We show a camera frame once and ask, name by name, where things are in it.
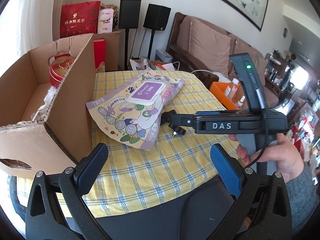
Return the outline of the grey sleeve forearm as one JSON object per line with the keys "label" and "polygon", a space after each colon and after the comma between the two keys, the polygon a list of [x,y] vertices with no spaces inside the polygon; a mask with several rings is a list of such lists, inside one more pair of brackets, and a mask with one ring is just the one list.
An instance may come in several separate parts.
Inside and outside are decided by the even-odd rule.
{"label": "grey sleeve forearm", "polygon": [[292,235],[302,230],[319,204],[310,168],[305,165],[302,173],[286,183],[292,217]]}

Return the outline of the person right hand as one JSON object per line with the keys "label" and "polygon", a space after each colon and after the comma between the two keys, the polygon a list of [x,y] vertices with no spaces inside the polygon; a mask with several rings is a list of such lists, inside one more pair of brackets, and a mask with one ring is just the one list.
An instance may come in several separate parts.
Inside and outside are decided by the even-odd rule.
{"label": "person right hand", "polygon": [[305,166],[300,153],[283,134],[277,134],[278,144],[265,148],[259,163],[275,161],[278,171],[283,175],[285,183],[289,183],[304,175],[304,182],[313,185],[310,170]]}

